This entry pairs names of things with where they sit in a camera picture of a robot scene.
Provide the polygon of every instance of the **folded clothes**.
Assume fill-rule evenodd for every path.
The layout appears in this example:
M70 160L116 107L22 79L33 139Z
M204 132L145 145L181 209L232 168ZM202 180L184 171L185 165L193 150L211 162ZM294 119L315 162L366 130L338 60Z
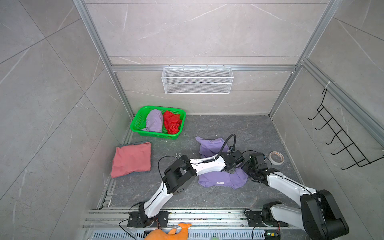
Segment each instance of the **folded clothes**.
M212 157L217 154L221 146L224 144L224 139L218 138L215 140L206 140L201 137L196 137L200 145L201 157ZM223 152L227 152L229 147L224 146ZM242 169L236 169L234 174L227 172L209 172L199 176L199 184L203 187L211 186L227 186L233 189L244 186L247 182L248 175Z
M180 119L180 114L173 114L169 111L166 111L163 115L164 117L164 126L167 129L168 134L176 134L179 132L179 126L182 122Z
M163 129L163 115L160 110L153 109L147 115L146 128L141 131L161 132Z
M132 172L151 170L151 143L131 144L117 147L113 158L111 178Z

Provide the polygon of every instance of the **green laundry basket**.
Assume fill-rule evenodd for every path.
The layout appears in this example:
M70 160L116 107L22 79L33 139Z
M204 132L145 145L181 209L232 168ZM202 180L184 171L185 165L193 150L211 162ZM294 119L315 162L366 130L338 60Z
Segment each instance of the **green laundry basket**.
M164 126L163 123L163 129L162 132L148 132L148 131L141 131L140 129L143 129L146 127L146 120L147 115L150 111L153 109L160 110L162 114L164 114L166 111L169 111L173 114L180 114L181 119L181 125L179 127L179 132L176 134L167 134L167 129ZM160 138L166 138L166 139L177 139L183 130L184 121L185 121L185 111L178 108L166 108L166 107L156 107L156 106L145 106L142 107L136 114L136 116L133 118L133 121L131 123L131 130L133 132L137 132L141 136L148 136L148 137L160 137Z

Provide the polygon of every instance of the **black mounting plate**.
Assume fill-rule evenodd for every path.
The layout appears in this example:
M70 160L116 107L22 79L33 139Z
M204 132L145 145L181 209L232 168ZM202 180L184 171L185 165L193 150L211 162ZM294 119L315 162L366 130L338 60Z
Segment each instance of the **black mounting plate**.
M262 220L262 211L245 211L245 216L247 217L249 227L265 227ZM288 227L288 223L279 222L280 227ZM273 223L273 227L279 226L278 222Z
M160 227L168 226L169 212L159 212L159 214L148 219L145 223L141 223L139 212L130 212L129 214L130 218L127 227L157 227L157 220L160 223Z

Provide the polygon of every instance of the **marble pattern wall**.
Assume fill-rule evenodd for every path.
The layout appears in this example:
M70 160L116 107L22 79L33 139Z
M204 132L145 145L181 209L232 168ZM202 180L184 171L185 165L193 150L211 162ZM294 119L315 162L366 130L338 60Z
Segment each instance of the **marble pattern wall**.
M2 1L0 36L0 239L74 239L128 114L72 0Z
M344 0L310 60L384 125L384 1Z
M88 0L113 64L296 64L327 1Z
M181 108L187 114L267 115L289 71L234 71L229 94L165 94L161 71L118 72L133 111L145 105Z
M343 146L337 139L330 145L326 144L334 134L328 126L319 131L315 129L325 123L319 115L313 120L308 119L317 113L323 89L310 73L303 70L273 120L304 183L329 190L338 202L350 229L350 234L340 239L383 239L384 161L378 160L364 167L340 169L352 165L354 161L346 151L331 155ZM368 159L382 156L383 147L330 93L327 93L323 105ZM331 121L330 124L336 131L340 129L335 122ZM349 144L345 134L339 136ZM351 146L348 150L356 159L363 159L355 147Z

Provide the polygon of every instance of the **black hook rack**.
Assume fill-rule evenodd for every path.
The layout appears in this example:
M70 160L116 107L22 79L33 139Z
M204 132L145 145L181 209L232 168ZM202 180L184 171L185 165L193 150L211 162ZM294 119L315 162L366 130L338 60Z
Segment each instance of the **black hook rack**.
M351 158L354 160L354 164L352 164L351 166L349 166L349 167L347 167L347 168L341 168L342 170L346 170L346 169L348 169L348 168L350 168L350 167L353 167L353 166L355 166L355 165L357 165L357 166L359 166L359 167L364 167L364 166L366 166L366 165L368 165L368 164L371 164L371 163L373 163L373 162L376 162L377 160L380 160L380 159L382 159L382 158L384 158L384 155L381 157L381 158L378 158L378 159L376 159L376 160L373 160L373 161L370 161L370 160L368 160L367 159L367 157L364 155L364 153L362 153L361 152L361 150L358 148L358 146L354 143L354 141L349 137L349 135L344 131L344 129L340 126L340 124L336 121L336 119L334 119L334 117L329 113L329 111L324 107L324 105L323 105L323 102L324 102L324 98L325 98L325 94L327 93L327 89L325 88L324 90L323 90L323 92L322 92L322 94L324 94L324 96L323 96L323 99L322 99L322 101L321 101L321 104L320 104L320 106L317 108L317 113L316 113L316 115L313 117L313 118L308 118L309 120L313 120L317 115L320 115L323 119L324 119L324 121L325 121L325 124L321 127L321 128L319 128L319 129L317 129L317 128L315 128L316 130L321 130L323 127L325 127L326 125L328 125L329 126L329 128L333 131L333 133L335 134L334 136L333 136L333 138L332 138L332 140L331 140L331 142L330 143L327 143L326 142L326 144L327 145L330 145L332 142L333 142L333 140L337 137L338 139L339 139L339 141L341 142L341 144L343 145L343 149L341 149L340 151L338 151L337 153L331 153L332 155L336 155L336 154L339 154L339 153L341 153L343 150L346 150L348 153L349 153L349 155L351 156ZM321 111L322 110L325 110L330 116L331 116L331 118L329 119L329 120L326 120L325 118L324 118L324 116L321 114ZM333 128L332 128L332 126L329 124L329 122L331 121L331 120L334 120L335 122L336 122L336 124L340 127L340 131L338 131L338 132L336 132ZM349 144L349 145L345 145L344 143L343 143L343 141L339 138L339 136L338 136L338 134L339 133L341 133L341 132L343 132L349 139L350 139L350 141L352 142L351 144ZM356 161L356 159L352 156L352 154L351 154L351 152L348 150L348 147L350 147L350 146L352 146L352 145L354 145L356 148L357 148L357 150L359 150L359 152L361 153L361 155L364 157L364 159L363 160L360 160L360 161Z

